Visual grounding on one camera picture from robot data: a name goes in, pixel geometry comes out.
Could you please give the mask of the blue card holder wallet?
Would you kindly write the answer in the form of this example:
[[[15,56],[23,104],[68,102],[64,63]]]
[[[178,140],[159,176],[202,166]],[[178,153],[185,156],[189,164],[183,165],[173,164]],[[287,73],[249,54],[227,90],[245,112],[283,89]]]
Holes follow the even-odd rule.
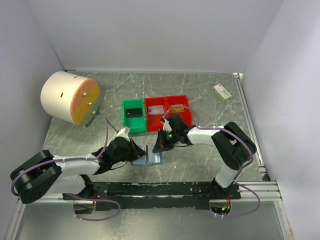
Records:
[[[134,160],[130,163],[133,167],[148,167],[163,164],[163,154],[161,152],[153,153],[154,145],[139,145],[141,149],[146,151],[146,155]]]

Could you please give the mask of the white magnetic stripe card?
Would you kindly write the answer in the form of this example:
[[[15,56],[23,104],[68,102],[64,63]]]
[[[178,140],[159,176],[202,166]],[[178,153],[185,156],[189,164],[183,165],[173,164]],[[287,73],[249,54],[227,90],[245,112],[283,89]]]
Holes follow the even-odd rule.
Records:
[[[163,115],[164,112],[165,112],[165,108],[163,105],[147,106],[147,114],[148,115]]]

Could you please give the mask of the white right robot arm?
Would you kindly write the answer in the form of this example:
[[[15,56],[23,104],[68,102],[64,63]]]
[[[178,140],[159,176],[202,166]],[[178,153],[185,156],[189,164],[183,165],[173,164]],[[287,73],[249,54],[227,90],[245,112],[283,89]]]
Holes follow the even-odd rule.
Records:
[[[253,160],[257,151],[256,145],[235,122],[218,127],[188,126],[178,113],[173,113],[162,121],[163,127],[158,130],[152,150],[154,154],[169,151],[177,143],[184,146],[216,147],[223,160],[220,171],[212,181],[212,193],[218,199],[223,199],[229,194],[230,185]]]

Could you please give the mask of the green plastic bin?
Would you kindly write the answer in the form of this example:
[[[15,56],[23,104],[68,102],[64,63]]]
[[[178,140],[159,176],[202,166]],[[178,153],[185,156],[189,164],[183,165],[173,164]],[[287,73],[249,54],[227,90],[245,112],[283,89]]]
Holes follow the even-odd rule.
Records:
[[[130,134],[147,131],[146,111],[143,98],[122,100],[122,126],[129,127]]]

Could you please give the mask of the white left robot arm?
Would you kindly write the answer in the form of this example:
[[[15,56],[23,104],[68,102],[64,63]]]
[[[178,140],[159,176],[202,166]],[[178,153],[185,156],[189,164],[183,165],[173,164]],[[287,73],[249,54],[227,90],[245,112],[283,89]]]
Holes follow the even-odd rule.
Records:
[[[10,174],[11,192],[24,204],[54,194],[86,200],[95,195],[90,176],[115,170],[115,164],[133,162],[146,154],[132,138],[121,136],[85,156],[62,157],[42,150]]]

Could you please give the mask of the red plastic bin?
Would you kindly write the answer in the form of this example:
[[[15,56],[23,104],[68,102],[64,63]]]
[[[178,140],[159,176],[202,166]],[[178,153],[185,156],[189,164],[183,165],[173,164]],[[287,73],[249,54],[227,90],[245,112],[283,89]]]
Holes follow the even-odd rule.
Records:
[[[189,105],[189,100],[186,95],[172,95],[166,97],[168,108],[172,110],[169,111],[167,117],[173,113],[178,113],[182,120],[190,127],[192,125],[192,112]]]
[[[148,115],[147,106],[164,106],[164,114],[168,110],[168,103],[164,96],[161,97],[149,97],[144,98],[145,117],[146,117],[146,129],[148,132],[158,131],[163,127],[161,119],[164,114],[161,115]]]

